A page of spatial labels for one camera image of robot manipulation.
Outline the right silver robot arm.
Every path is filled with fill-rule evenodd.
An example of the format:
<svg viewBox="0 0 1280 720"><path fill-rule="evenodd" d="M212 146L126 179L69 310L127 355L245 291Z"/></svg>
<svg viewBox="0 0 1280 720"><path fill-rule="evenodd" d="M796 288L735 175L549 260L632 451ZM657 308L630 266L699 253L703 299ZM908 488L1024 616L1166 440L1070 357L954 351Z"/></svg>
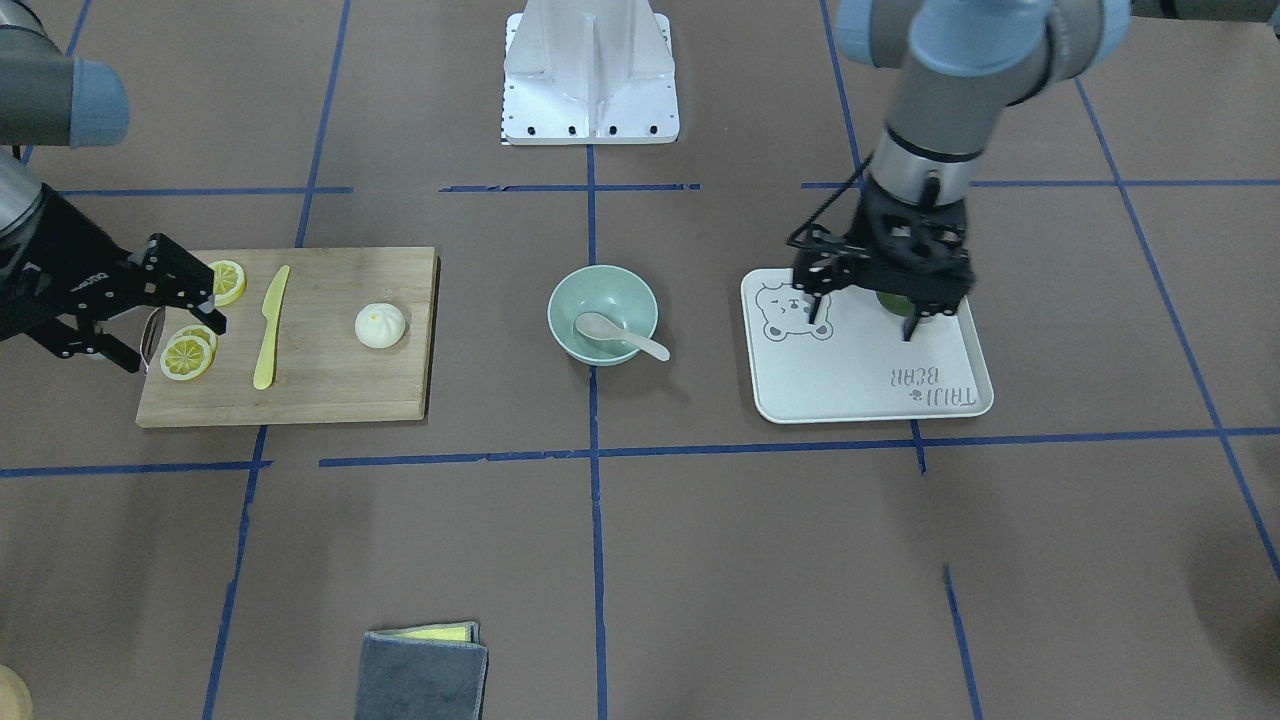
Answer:
<svg viewBox="0 0 1280 720"><path fill-rule="evenodd" d="M59 359L99 355L132 373L140 354L102 323L136 307L178 307L223 334L214 270L165 234L138 251L120 247L12 151L111 146L129 119L110 65L64 54L27 3L3 4L1 336L28 337Z"/></svg>

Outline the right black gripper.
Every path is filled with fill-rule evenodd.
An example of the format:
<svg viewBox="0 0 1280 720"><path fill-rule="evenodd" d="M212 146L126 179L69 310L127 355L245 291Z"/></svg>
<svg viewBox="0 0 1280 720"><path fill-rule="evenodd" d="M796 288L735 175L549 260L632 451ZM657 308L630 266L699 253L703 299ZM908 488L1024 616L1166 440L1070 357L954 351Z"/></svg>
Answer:
<svg viewBox="0 0 1280 720"><path fill-rule="evenodd" d="M3 236L3 338L26 334L55 357L100 356L137 373L140 352L101 332L100 323L159 305L183 309L225 334L214 282L214 269L166 234L151 234L131 252L44 186Z"/></svg>

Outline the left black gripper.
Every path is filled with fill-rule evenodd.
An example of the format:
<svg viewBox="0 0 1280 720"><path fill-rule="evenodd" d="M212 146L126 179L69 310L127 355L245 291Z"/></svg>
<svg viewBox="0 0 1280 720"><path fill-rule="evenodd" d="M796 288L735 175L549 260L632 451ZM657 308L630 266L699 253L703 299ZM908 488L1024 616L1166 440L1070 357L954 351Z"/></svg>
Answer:
<svg viewBox="0 0 1280 720"><path fill-rule="evenodd" d="M977 275L966 249L965 200L940 204L940 182L929 179L920 204L905 202L873 179L861 183L852 223L835 233L818 219L859 183L852 176L809 215L786 243L795 251L794 290L810 299L810 324L829 324L829 296L856 287L897 296L908 305L902 341L910 342L931 316L954 316Z"/></svg>

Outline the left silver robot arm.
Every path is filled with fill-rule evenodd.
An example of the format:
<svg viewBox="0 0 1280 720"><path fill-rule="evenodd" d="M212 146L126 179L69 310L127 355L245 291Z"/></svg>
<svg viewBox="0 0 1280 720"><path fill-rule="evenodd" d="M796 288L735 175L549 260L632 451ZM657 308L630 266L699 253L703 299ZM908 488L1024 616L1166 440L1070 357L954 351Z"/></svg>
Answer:
<svg viewBox="0 0 1280 720"><path fill-rule="evenodd" d="M787 238L808 322L849 287L904 302L904 340L954 315L975 283L966 193L1001 115L1101 63L1130 18L1128 1L841 3L840 51L900 77L876 147L845 182L859 191L850 228L809 217Z"/></svg>

